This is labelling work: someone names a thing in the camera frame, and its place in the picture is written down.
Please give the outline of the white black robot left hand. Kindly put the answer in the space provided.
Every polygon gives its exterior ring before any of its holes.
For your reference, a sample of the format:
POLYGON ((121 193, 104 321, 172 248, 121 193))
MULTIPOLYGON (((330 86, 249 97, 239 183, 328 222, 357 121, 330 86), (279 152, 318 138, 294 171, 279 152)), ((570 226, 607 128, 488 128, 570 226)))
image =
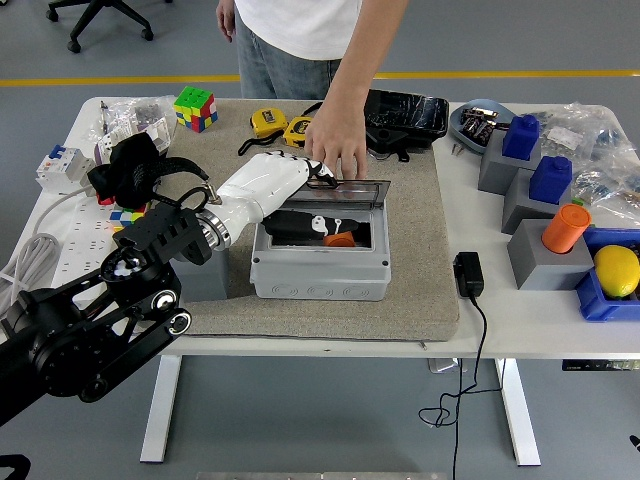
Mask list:
POLYGON ((235 243, 247 225, 260 223, 279 209, 310 179, 338 186, 322 162, 282 151, 254 155, 217 189, 221 203, 208 207, 224 227, 225 245, 235 243))

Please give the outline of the person's left hand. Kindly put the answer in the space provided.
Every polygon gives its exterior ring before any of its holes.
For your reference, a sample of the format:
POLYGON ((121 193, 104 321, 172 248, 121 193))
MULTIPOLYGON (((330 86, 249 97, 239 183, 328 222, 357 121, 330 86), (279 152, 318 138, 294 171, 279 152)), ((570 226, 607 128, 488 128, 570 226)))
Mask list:
POLYGON ((368 174, 364 104, 327 98, 305 133, 305 152, 345 180, 368 174))

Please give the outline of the person's right hand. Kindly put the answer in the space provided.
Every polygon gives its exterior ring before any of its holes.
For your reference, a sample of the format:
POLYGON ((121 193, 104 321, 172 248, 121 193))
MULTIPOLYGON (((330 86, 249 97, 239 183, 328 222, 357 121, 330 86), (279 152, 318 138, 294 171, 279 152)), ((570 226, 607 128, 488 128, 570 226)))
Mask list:
POLYGON ((231 43, 236 35, 236 13, 234 0, 219 0, 216 7, 216 20, 220 33, 231 43))

